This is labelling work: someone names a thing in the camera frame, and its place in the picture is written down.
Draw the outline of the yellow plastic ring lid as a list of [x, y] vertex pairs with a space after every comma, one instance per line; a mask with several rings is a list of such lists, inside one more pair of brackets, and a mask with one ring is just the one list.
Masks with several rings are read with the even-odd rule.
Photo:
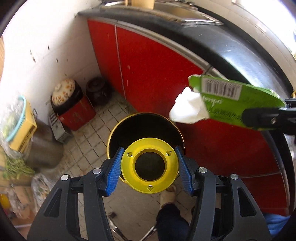
[[174, 149], [158, 138], [142, 138], [125, 150], [121, 174], [134, 190], [155, 194], [167, 189], [177, 177], [179, 161]]

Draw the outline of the green barcode snack wrapper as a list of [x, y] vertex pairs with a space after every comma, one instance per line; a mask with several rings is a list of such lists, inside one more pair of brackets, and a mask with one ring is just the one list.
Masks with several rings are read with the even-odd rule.
[[191, 75], [188, 80], [193, 92], [200, 94], [191, 101], [196, 107], [190, 111], [189, 123], [212, 119], [247, 128], [242, 118], [245, 109], [274, 109], [287, 105], [270, 89], [208, 75]]

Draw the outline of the white tissue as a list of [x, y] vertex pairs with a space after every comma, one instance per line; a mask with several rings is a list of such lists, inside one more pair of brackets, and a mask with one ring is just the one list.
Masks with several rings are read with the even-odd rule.
[[185, 87], [175, 100], [169, 112], [169, 119], [175, 123], [193, 124], [210, 118], [200, 93]]

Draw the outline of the yellow-rimmed black trash bin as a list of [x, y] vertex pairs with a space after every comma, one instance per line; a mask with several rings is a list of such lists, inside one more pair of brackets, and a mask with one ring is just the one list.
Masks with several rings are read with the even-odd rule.
[[141, 138], [158, 138], [185, 152], [184, 138], [173, 122], [157, 113], [136, 113], [122, 119], [111, 131], [107, 157], [112, 158], [119, 147], [126, 149]]

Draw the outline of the person's dark trouser leg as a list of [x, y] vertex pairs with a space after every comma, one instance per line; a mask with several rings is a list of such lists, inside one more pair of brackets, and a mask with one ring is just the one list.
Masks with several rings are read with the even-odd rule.
[[188, 222], [182, 218], [174, 203], [165, 204], [156, 217], [158, 239], [186, 240], [189, 231]]

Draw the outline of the grey plastic grater box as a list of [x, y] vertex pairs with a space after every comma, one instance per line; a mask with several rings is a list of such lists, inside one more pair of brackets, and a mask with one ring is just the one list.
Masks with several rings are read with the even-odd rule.
[[71, 130], [62, 124], [53, 111], [48, 114], [48, 122], [58, 142], [66, 144], [73, 137]]

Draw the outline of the red square container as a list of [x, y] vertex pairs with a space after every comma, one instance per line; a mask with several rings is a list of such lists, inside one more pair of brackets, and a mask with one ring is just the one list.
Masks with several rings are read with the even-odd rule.
[[84, 95], [73, 107], [57, 118], [72, 131], [77, 131], [96, 116], [96, 111]]

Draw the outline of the steel pot on floor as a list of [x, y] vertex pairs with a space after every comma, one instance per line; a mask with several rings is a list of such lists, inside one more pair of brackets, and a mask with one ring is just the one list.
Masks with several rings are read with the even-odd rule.
[[55, 139], [49, 125], [39, 119], [36, 124], [26, 164], [31, 168], [55, 168], [63, 157], [63, 144]]

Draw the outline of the dark brown jar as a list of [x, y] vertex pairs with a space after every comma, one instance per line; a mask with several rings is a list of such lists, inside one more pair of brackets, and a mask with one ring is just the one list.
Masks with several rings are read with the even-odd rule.
[[106, 105], [112, 97], [112, 87], [103, 77], [95, 77], [86, 83], [86, 96], [94, 107]]

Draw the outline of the floral lid clay pot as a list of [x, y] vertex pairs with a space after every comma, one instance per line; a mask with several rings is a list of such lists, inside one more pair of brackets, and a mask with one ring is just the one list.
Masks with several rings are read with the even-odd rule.
[[56, 115], [62, 115], [77, 104], [84, 93], [80, 85], [72, 78], [59, 82], [51, 95], [51, 106]]

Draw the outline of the yellow cardboard box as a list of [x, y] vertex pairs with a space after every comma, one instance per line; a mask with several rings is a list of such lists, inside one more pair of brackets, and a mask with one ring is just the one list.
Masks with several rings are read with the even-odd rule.
[[7, 142], [12, 150], [23, 153], [37, 129], [37, 124], [30, 103], [22, 96], [19, 100], [23, 100], [23, 109], [15, 128], [7, 137]]

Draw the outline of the red cabinet door right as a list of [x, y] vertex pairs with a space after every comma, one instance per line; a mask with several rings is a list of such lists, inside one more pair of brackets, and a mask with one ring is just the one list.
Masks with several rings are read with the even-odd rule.
[[[168, 116], [188, 77], [201, 68], [134, 31], [117, 27], [116, 36], [126, 99], [139, 112]], [[261, 132], [209, 119], [178, 129], [187, 157], [217, 175], [237, 174], [263, 212], [288, 214], [287, 180]]]

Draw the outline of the red cabinet door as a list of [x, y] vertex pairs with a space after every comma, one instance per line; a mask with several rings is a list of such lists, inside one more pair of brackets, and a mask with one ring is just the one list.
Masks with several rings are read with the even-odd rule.
[[[139, 112], [168, 116], [188, 77], [201, 68], [134, 31], [117, 27], [116, 36], [126, 99]], [[187, 157], [217, 175], [237, 174], [263, 212], [288, 214], [287, 180], [261, 132], [209, 119], [178, 129]]]
[[121, 66], [117, 49], [116, 26], [88, 20], [88, 29], [100, 73], [115, 91], [125, 97]]

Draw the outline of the red cabinet door left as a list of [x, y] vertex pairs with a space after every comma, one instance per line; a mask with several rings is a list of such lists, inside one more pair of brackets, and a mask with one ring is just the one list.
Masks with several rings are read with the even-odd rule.
[[115, 91], [125, 97], [121, 66], [117, 49], [116, 26], [88, 20], [88, 29], [100, 73]]

